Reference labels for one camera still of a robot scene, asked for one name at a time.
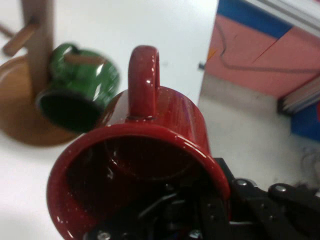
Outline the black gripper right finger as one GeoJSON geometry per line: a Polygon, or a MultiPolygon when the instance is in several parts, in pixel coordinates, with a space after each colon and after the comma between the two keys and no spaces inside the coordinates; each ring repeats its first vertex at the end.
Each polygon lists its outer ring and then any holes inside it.
{"type": "Polygon", "coordinates": [[[303,186],[275,183],[264,191],[235,178],[223,158],[215,159],[229,198],[206,192],[199,199],[204,240],[318,240],[320,198],[303,186]]]}

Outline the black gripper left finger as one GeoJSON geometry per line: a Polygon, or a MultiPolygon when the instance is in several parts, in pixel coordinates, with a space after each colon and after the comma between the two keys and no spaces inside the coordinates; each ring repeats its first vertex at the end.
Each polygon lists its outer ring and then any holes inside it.
{"type": "Polygon", "coordinates": [[[156,188],[87,231],[85,240],[183,240],[192,230],[195,185],[156,188]]]}

